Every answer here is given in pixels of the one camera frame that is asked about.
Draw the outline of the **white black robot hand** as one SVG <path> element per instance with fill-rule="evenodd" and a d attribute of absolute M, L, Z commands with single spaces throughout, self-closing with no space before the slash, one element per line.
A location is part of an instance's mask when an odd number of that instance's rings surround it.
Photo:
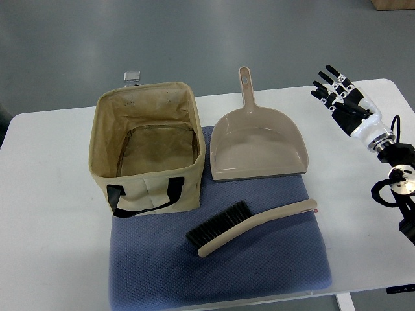
<path fill-rule="evenodd" d="M 326 69 L 318 75 L 327 84 L 314 81 L 316 89 L 311 94 L 331 112 L 340 129 L 373 153 L 394 144 L 396 135 L 383 123 L 373 100 L 331 65 Z"/>

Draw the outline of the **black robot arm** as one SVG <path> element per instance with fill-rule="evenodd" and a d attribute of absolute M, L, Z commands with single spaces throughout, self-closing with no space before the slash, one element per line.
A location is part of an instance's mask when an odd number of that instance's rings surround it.
<path fill-rule="evenodd" d="M 379 204 L 398 208 L 403 216 L 399 230 L 414 242 L 414 147 L 400 142 L 401 119 L 395 115 L 392 132 L 375 145 L 377 158 L 391 166 L 388 177 L 371 189 L 372 198 Z"/>

